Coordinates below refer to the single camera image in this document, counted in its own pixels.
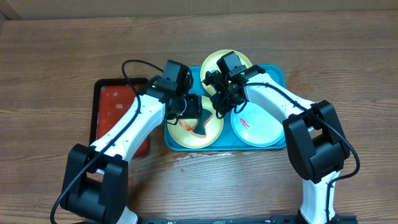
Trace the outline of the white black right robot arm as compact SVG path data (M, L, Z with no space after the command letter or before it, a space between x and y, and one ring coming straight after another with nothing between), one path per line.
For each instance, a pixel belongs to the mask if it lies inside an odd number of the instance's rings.
M326 100L313 103L291 93L257 65L243 71L207 71L203 83L216 91L211 101L218 114L250 102L282 123L290 163L303 179L299 220L336 223L335 184L342 179L340 170L352 147L333 105Z

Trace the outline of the yellow-green plate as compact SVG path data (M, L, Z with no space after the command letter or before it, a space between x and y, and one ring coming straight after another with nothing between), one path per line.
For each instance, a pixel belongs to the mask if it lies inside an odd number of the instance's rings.
M206 90L206 92L210 96L214 95L216 93L216 90L211 85L205 85L203 83L203 80L205 79L205 74L206 74L206 72L212 72L213 70L220 71L216 62L222 56L224 56L227 53L230 53L232 51L233 50L231 50L231 49L223 49L223 50L219 50L219 51L213 52L202 63L201 70L200 70L201 84L202 84L203 88ZM238 56L238 58L240 59L241 63L243 65L245 65L247 68L252 66L251 61L245 55L243 55L241 52L238 52L236 50L234 50L233 52Z
M171 138L180 146L201 149L213 144L221 135L224 119L218 119L207 96L201 96L203 110L199 118L180 119L176 125L168 124Z

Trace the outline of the orange green scrub sponge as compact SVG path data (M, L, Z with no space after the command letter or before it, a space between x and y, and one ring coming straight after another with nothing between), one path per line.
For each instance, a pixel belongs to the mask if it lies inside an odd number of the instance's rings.
M206 129L205 126L211 120L213 114L211 111L207 109L203 109L201 112L200 117L198 118L197 125L193 129L192 133L194 136L198 138L205 138L206 137Z

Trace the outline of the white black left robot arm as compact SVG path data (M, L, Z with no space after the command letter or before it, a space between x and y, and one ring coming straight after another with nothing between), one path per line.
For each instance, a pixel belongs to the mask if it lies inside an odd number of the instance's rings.
M62 207L95 223L138 223L127 207L128 165L146 137L166 120L199 118L196 94L160 100L137 96L123 117L90 146L76 144L68 154L62 192L50 212Z

